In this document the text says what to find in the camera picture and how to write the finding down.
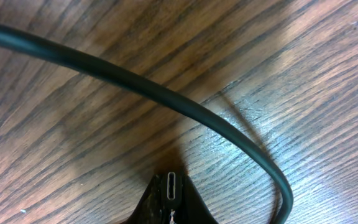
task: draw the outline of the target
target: brown wood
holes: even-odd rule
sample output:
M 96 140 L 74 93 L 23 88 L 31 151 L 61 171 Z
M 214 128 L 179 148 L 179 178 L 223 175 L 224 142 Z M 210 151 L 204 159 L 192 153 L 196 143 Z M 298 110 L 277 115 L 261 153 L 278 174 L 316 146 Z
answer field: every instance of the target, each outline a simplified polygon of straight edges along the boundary
M 358 223 L 358 1 L 0 0 L 0 23 L 245 131 L 291 183 L 288 223 Z M 119 222 L 155 172 L 178 166 L 219 223 L 268 223 L 277 210 L 269 176 L 213 131 L 0 48 L 0 223 Z

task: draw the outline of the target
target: dark green cable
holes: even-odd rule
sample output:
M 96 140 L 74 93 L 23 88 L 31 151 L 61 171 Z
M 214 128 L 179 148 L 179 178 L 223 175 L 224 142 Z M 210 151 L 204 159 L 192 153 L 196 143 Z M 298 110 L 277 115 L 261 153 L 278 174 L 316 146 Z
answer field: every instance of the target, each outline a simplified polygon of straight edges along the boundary
M 0 25 L 0 46 L 127 88 L 211 128 L 248 154 L 272 177 L 279 187 L 283 199 L 280 211 L 273 222 L 284 223 L 288 218 L 293 205 L 293 195 L 290 184 L 282 171 L 249 138 L 210 110 L 174 91 L 100 58 L 2 25 Z

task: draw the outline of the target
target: wire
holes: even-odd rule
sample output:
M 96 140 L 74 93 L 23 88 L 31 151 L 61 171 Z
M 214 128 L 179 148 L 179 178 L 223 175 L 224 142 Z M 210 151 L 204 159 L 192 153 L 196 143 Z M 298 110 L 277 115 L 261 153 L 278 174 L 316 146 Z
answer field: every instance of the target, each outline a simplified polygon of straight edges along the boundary
M 284 223 L 288 218 L 293 205 L 293 194 L 282 171 L 249 138 L 210 110 L 105 60 L 7 26 L 0 25 L 0 46 L 127 88 L 211 128 L 248 154 L 272 177 L 282 195 L 282 206 L 273 222 Z

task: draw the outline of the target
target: wooden surface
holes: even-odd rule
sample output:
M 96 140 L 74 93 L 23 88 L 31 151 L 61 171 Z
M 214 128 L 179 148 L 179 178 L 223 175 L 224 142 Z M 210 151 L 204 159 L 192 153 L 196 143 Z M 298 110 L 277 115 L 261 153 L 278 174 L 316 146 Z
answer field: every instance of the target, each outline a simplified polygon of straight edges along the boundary
M 0 23 L 96 55 L 221 115 L 295 196 L 288 223 L 358 223 L 358 1 L 0 0 Z M 0 223 L 125 220 L 185 166 L 219 223 L 268 223 L 269 176 L 156 103 L 0 48 Z

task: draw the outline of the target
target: wooden table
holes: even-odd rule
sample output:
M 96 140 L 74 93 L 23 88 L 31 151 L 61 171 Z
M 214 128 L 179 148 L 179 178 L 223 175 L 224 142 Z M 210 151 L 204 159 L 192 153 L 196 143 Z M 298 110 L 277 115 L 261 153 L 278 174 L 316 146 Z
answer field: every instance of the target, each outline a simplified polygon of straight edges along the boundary
M 287 223 L 358 223 L 358 1 L 0 0 L 0 23 L 99 56 L 247 133 Z M 268 223 L 269 176 L 212 130 L 0 48 L 0 223 L 121 222 L 185 167 L 219 223 Z

